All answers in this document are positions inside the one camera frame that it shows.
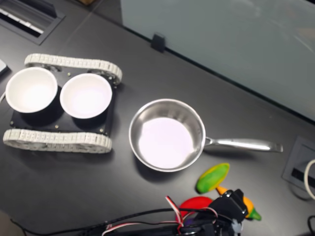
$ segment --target white tread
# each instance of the white tread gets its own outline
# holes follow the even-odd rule
[[[121,83],[123,77],[123,72],[118,66],[105,60],[69,58],[39,53],[29,54],[25,58],[25,66],[33,66],[36,64],[98,71],[101,74],[112,76],[116,85]]]
[[[112,148],[110,138],[95,133],[53,133],[26,129],[9,129],[4,144],[33,151],[66,151],[107,153]]]

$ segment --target toy vegetable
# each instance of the toy vegetable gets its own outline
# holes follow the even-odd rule
[[[221,186],[217,187],[217,192],[222,195],[223,193],[225,193],[228,189],[223,188]],[[249,200],[247,197],[243,197],[243,202],[247,207],[248,210],[248,215],[246,216],[247,219],[255,219],[255,220],[261,220],[261,216],[258,214],[258,212],[256,211],[256,209],[254,208],[254,204],[251,202],[251,200]]]
[[[230,165],[228,163],[221,163],[211,167],[200,176],[196,185],[196,190],[199,193],[206,193],[214,190],[225,179],[229,169]]]

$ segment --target red toy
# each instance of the red toy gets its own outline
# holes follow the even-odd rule
[[[194,198],[190,198],[186,201],[184,201],[179,208],[191,208],[191,209],[202,209],[204,207],[208,207],[209,204],[212,202],[212,199],[204,197],[204,196],[198,196]],[[182,217],[187,215],[188,211],[181,211]]]

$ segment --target pan handle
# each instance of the pan handle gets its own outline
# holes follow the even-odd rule
[[[206,137],[205,146],[229,146],[255,151],[283,152],[281,144],[258,139],[211,139]]]

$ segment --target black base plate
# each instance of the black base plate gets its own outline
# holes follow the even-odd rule
[[[44,110],[36,113],[20,113],[14,111],[10,125],[19,129],[49,131],[49,132],[91,132],[110,135],[116,89],[112,80],[104,76],[112,87],[113,96],[108,108],[97,117],[90,119],[77,119],[68,115],[61,107],[61,86],[71,77],[65,72],[54,72],[58,81],[58,92],[53,102]]]

